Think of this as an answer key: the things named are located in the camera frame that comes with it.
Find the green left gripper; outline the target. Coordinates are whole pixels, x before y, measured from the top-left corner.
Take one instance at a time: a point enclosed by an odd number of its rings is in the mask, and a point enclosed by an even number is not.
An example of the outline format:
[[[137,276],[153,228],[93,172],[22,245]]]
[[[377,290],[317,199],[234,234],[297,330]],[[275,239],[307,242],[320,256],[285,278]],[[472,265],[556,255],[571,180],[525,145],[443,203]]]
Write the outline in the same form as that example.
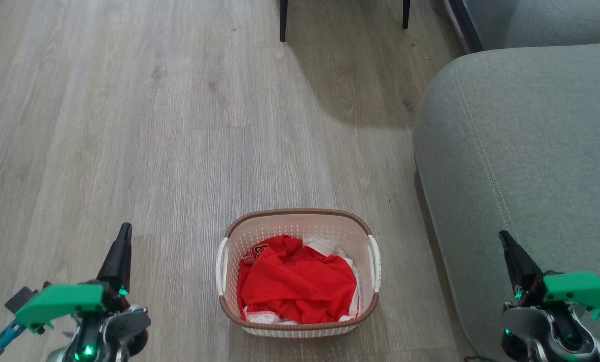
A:
[[[132,225],[120,226],[116,239],[98,271],[97,279],[109,283],[114,293],[127,296],[132,270]],[[51,284],[34,294],[15,312],[15,319],[34,334],[54,328],[52,321],[82,312],[106,312],[100,284]]]

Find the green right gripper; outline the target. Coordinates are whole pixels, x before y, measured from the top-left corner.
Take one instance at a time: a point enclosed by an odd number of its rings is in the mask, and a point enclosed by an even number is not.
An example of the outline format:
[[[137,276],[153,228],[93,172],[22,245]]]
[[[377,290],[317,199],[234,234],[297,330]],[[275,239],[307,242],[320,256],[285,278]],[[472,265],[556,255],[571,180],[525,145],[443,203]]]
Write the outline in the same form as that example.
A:
[[[507,230],[499,232],[512,293],[518,305],[545,302],[579,304],[600,320],[600,276],[589,271],[548,274],[516,243]]]

